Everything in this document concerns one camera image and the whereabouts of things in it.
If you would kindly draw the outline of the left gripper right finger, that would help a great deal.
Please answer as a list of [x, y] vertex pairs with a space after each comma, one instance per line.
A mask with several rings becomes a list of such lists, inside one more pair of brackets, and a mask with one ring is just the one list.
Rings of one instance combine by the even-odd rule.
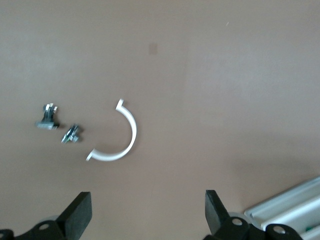
[[210, 234], [204, 240], [264, 240], [265, 232], [244, 218], [231, 216], [215, 190], [205, 191], [205, 218]]

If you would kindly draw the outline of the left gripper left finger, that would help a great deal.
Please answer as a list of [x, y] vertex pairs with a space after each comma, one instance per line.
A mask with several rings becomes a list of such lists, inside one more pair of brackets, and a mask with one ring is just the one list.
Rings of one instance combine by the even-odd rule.
[[92, 219], [90, 192], [81, 192], [55, 220], [46, 220], [16, 240], [79, 240]]

